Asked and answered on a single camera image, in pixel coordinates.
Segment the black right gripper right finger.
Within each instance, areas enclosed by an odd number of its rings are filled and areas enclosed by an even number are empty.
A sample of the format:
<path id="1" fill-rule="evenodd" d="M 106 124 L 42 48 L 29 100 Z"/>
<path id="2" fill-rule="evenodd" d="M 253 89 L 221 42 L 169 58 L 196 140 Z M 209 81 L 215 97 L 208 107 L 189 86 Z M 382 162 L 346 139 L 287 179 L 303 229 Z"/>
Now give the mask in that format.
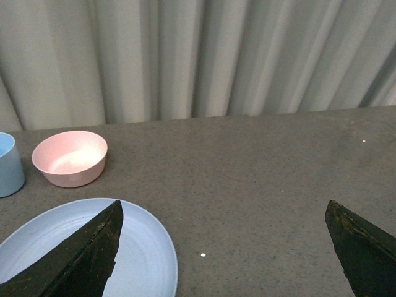
<path id="1" fill-rule="evenodd" d="M 331 200 L 325 222 L 355 296 L 395 296 L 395 237 Z"/>

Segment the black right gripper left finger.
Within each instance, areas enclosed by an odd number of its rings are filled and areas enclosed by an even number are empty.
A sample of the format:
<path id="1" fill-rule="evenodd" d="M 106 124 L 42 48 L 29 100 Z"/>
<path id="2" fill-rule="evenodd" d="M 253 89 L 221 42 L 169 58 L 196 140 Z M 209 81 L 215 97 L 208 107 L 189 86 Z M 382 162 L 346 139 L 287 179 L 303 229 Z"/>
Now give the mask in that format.
<path id="1" fill-rule="evenodd" d="M 120 201 L 1 284 L 1 296 L 102 296 L 113 273 L 123 226 Z"/>

